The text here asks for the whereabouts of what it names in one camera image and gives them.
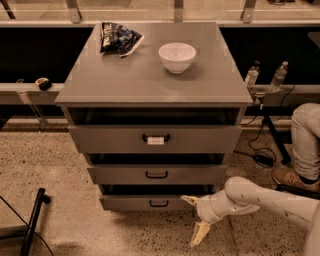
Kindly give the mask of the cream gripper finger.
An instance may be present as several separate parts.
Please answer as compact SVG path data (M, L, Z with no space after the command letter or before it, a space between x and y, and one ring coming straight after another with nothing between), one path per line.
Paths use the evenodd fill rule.
M197 201L198 198L195 196L188 196L188 195L182 195L181 199L186 201L187 203L189 203L192 206L196 206L197 205Z
M211 225L209 223L206 223L204 221L196 222L194 226L193 235L191 238L190 246L195 247L198 246L202 240L205 238L205 236L210 231Z

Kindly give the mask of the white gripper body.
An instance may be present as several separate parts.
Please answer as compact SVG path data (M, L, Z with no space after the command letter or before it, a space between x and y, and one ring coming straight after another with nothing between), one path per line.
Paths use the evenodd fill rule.
M224 190L197 200L197 214L202 222L215 224L229 215L244 215L259 210L254 204L240 205L231 200Z

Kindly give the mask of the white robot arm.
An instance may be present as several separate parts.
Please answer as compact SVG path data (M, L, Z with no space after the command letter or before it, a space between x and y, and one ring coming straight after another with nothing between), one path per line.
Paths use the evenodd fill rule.
M263 188L243 177L231 177L224 189L203 197L183 195L194 206L200 222L195 223L190 246L198 246L211 226L229 215L244 215L267 209L308 231L304 256L320 256L320 201Z

